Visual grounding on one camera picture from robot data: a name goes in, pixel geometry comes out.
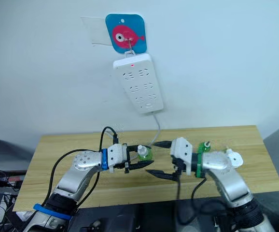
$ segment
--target white cable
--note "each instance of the white cable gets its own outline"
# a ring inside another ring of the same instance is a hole
[[[153,140],[150,142],[149,146],[151,146],[151,145],[155,142],[155,140],[157,139],[157,137],[159,136],[159,134],[160,134],[160,132],[161,132],[160,123],[159,123],[157,117],[155,116],[154,112],[152,112],[152,114],[153,114],[153,117],[154,117],[156,123],[158,124],[158,132],[157,132],[157,134],[154,136]]]
[[[113,135],[112,135],[111,133],[109,133],[109,132],[107,132],[107,131],[105,131],[105,133],[106,133],[109,137],[113,138]]]
[[[137,155],[133,156],[133,157],[130,157],[130,161],[135,160],[137,157],[138,157]]]

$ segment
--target wooden table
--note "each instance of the wooden table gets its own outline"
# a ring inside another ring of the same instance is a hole
[[[155,133],[153,130],[122,132],[118,134],[119,142],[147,145]],[[256,126],[162,130],[157,141],[173,140],[177,137],[185,137],[193,144],[194,151],[197,151],[200,142],[207,140],[211,142],[211,150],[223,150],[229,146],[242,155],[244,164],[237,170],[253,193],[279,191],[278,174]],[[14,211],[32,210],[35,203],[43,202],[52,166],[60,156],[77,148],[98,150],[99,140],[100,133],[43,136],[30,163]],[[111,142],[105,135],[103,147],[109,147]],[[154,163],[147,169],[173,172],[169,149],[153,147],[153,154]],[[70,156],[61,161],[56,170],[54,186],[69,169],[72,159],[73,156]],[[88,190],[93,185],[95,176]],[[181,178],[181,199],[189,198],[191,189],[200,181],[201,179],[194,175],[184,174]],[[82,207],[170,201],[176,198],[176,191],[177,183],[153,177],[144,169],[133,170],[129,174],[125,174],[124,170],[115,170],[114,174],[106,171],[101,172],[96,189]],[[209,178],[199,188],[196,197],[213,196],[219,196],[219,193]]]

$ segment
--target silver robot arm segment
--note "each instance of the silver robot arm segment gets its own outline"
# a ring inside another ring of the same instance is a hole
[[[23,232],[34,229],[61,232],[76,211],[77,202],[87,189],[95,173],[114,168],[129,170],[139,169],[151,164],[153,160],[139,161],[131,164],[129,152],[137,152],[137,145],[113,144],[102,152],[82,151],[75,156],[70,169],[63,175],[53,193],[44,205],[36,204],[37,210]]]
[[[229,210],[232,211],[240,232],[275,231],[267,217],[262,214],[245,181],[235,170],[243,163],[240,154],[231,149],[226,152],[192,153],[192,145],[182,137],[172,142],[157,142],[155,145],[163,148],[170,146],[175,172],[166,174],[159,170],[147,170],[150,174],[158,178],[178,181],[182,172],[191,175],[191,172],[200,171],[202,177],[208,173],[215,181]]]

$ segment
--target white device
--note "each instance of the white device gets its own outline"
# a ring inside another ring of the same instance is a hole
[[[163,109],[159,84],[149,54],[116,60],[113,68],[138,112],[148,113]]]

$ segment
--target white power strip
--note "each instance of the white power strip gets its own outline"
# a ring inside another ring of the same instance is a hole
[[[149,54],[116,60],[113,68],[138,112],[148,113],[163,109],[159,84]]]

